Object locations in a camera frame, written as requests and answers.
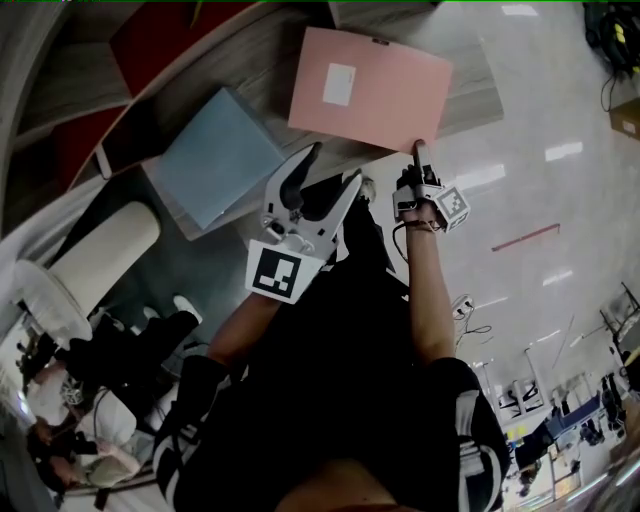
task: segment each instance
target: forearm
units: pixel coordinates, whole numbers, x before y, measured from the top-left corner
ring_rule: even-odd
[[[128,454],[118,446],[111,446],[109,455],[122,464],[132,475],[140,471],[140,462],[133,455]]]
[[[66,370],[67,363],[65,361],[55,361],[49,366],[45,366],[42,370],[40,370],[36,376],[33,378],[36,384],[44,384],[47,380],[53,377],[56,373],[62,372]]]
[[[455,328],[436,235],[407,229],[409,309],[413,344],[425,364],[455,355]]]
[[[213,337],[207,356],[227,367],[244,361],[281,304],[257,293],[249,295]]]

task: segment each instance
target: red line on floor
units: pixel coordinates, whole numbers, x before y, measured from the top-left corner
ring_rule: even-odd
[[[521,236],[520,238],[516,238],[515,240],[511,240],[510,242],[506,242],[501,245],[496,245],[492,247],[491,250],[493,252],[498,252],[501,249],[505,249],[511,245],[517,244],[518,242],[524,242],[525,240],[529,240],[529,238],[533,238],[534,236],[541,235],[542,233],[546,233],[547,231],[551,231],[552,229],[557,229],[558,233],[560,232],[560,223],[551,224],[551,226],[547,226],[546,228],[539,229],[534,231],[533,233],[529,233],[528,235]]]

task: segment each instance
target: black shirt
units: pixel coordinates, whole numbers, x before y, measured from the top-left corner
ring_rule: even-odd
[[[175,509],[206,500],[212,510],[273,510],[323,462],[353,458],[399,504],[457,510],[461,443],[471,438],[456,429],[456,402],[467,391],[477,395],[471,437],[497,455],[501,481],[507,448],[475,374],[457,359],[417,362],[403,291],[386,273],[337,265],[281,307],[245,380],[187,359],[154,458]],[[494,491],[490,473],[468,480],[480,509]]]

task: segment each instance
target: desk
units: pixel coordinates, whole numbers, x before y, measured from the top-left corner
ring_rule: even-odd
[[[452,62],[453,76],[439,136],[502,119],[491,69],[460,4],[443,3],[436,8],[428,3],[335,3],[333,7],[341,29],[376,35]],[[160,130],[168,139],[175,138],[221,85],[229,85],[256,111],[285,153],[292,154],[312,142],[324,143],[308,184],[388,156],[391,152],[384,148],[287,126],[300,48],[305,28],[311,23],[308,13],[285,5],[210,50],[155,96],[154,112]],[[145,170],[189,240],[262,205],[266,180],[202,230],[154,179],[153,167],[153,161],[149,161]]]

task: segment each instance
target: white label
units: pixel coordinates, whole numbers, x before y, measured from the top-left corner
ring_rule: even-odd
[[[629,121],[622,121],[622,129],[625,132],[633,133],[634,135],[636,134],[636,125]]]
[[[329,64],[327,81],[324,83],[322,101],[343,107],[349,106],[351,89],[356,77],[356,68],[343,64]]]

